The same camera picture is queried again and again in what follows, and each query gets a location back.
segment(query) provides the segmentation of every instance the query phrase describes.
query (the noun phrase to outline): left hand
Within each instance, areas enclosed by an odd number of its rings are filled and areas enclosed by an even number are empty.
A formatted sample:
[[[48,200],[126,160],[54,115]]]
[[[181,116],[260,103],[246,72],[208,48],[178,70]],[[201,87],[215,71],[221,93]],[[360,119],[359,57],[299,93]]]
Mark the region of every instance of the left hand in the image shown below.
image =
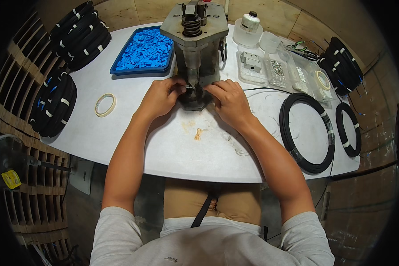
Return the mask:
[[[178,76],[165,80],[154,80],[149,87],[137,113],[146,115],[151,121],[167,114],[176,104],[176,100],[186,92],[186,82]]]

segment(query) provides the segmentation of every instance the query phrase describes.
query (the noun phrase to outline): white tape label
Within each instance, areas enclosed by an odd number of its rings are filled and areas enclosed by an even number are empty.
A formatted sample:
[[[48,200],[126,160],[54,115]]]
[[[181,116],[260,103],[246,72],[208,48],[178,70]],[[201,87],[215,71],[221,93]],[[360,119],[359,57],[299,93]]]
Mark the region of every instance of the white tape label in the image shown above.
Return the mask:
[[[62,98],[62,99],[61,99],[61,102],[63,102],[64,104],[66,104],[66,105],[69,106],[69,102],[68,102],[66,99]]]

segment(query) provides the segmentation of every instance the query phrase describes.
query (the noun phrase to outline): black cable coil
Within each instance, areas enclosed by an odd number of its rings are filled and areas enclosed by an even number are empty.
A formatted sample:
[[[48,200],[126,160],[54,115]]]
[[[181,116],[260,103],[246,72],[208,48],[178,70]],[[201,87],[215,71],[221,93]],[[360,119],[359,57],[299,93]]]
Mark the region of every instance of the black cable coil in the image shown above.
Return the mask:
[[[93,8],[93,2],[88,1],[65,15],[51,30],[49,39],[54,54],[61,57],[71,71],[77,71],[103,51],[111,35]]]
[[[320,164],[314,164],[307,161],[297,150],[293,137],[291,136],[290,126],[288,122],[288,116],[290,114],[290,109],[294,103],[305,103],[309,104],[313,109],[318,112],[321,116],[322,120],[324,121],[325,127],[328,132],[328,151],[325,159]],[[288,152],[293,156],[296,160],[297,164],[300,168],[304,171],[311,173],[311,174],[318,174],[323,172],[326,168],[328,168],[334,159],[334,152],[335,152],[335,134],[333,131],[333,127],[331,124],[331,120],[329,116],[326,114],[324,108],[311,96],[305,93],[293,93],[289,95],[282,103],[281,110],[280,110],[280,130],[281,130],[281,137],[284,143],[285,148]]]
[[[338,95],[351,93],[363,81],[363,73],[355,58],[337,37],[332,37],[327,50],[318,58]]]
[[[355,133],[356,133],[355,149],[352,147],[349,140],[347,139],[343,123],[343,111],[345,111],[349,115],[355,127]],[[344,150],[346,151],[347,155],[350,157],[358,156],[362,148],[362,140],[359,130],[359,124],[355,114],[353,113],[353,110],[350,108],[348,104],[340,103],[339,105],[337,105],[337,108],[335,109],[335,120],[337,123],[337,129],[338,129],[338,134],[340,135],[341,143],[343,144]]]
[[[68,122],[75,106],[77,88],[70,75],[58,68],[37,93],[30,114],[30,124],[42,137],[54,137]]]

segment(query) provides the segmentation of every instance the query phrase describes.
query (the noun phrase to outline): metal block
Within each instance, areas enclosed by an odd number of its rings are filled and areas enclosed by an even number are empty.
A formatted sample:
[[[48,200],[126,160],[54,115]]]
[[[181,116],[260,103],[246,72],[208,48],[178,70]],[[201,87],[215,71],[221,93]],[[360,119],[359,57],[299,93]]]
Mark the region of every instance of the metal block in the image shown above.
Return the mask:
[[[255,61],[250,58],[245,58],[244,67],[251,69],[255,72],[260,72],[262,69],[262,63],[260,61]]]
[[[249,58],[249,59],[252,59],[252,60],[255,60],[255,61],[260,61],[259,57],[257,55],[249,53],[249,52],[243,52],[241,54],[241,62],[244,63],[246,58]]]

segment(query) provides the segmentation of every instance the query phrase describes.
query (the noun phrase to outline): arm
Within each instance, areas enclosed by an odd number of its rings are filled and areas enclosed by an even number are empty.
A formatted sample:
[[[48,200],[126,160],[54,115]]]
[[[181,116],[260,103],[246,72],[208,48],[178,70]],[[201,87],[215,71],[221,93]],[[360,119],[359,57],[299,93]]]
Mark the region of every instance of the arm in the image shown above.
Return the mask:
[[[302,171],[287,150],[251,113],[239,83],[221,80],[204,89],[213,94],[220,117],[254,150],[269,187],[280,201],[282,224],[299,213],[315,211]]]
[[[142,180],[149,126],[155,118],[171,110],[177,97],[186,92],[185,86],[185,81],[179,77],[155,80],[152,83],[109,162],[102,209],[116,206],[134,214],[134,199]]]

